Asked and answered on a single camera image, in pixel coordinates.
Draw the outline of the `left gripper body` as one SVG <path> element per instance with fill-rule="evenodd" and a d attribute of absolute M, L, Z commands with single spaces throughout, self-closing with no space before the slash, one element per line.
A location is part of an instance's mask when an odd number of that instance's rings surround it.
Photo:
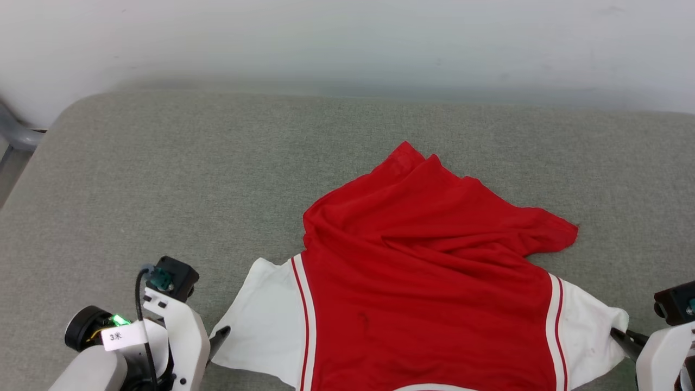
<path fill-rule="evenodd" d="M 211 344 L 201 316 L 186 302 L 146 288 L 142 307 L 159 390 L 199 390 Z"/>

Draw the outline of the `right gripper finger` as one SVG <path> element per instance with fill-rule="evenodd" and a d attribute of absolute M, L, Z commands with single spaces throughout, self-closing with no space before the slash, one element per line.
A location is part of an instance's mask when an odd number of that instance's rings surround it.
<path fill-rule="evenodd" d="M 631 359 L 637 361 L 643 348 L 649 340 L 648 336 L 634 332 L 629 329 L 621 331 L 615 327 L 611 328 L 611 337 L 623 349 L 624 354 Z"/>

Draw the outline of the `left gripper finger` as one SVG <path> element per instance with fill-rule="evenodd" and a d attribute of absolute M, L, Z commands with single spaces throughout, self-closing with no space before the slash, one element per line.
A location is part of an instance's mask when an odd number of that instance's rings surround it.
<path fill-rule="evenodd" d="M 210 339 L 210 362 L 212 362 L 212 359 L 216 356 L 218 353 L 220 347 L 224 344 L 226 339 L 229 336 L 229 332 L 231 331 L 231 327 L 229 326 L 224 326 L 221 327 L 218 331 L 215 332 L 213 337 Z"/>

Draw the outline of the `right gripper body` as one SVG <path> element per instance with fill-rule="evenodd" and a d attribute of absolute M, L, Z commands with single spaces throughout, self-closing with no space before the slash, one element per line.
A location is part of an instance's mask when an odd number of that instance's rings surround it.
<path fill-rule="evenodd" d="M 638 390 L 693 390 L 688 359 L 693 358 L 694 322 L 653 332 L 636 359 Z"/>

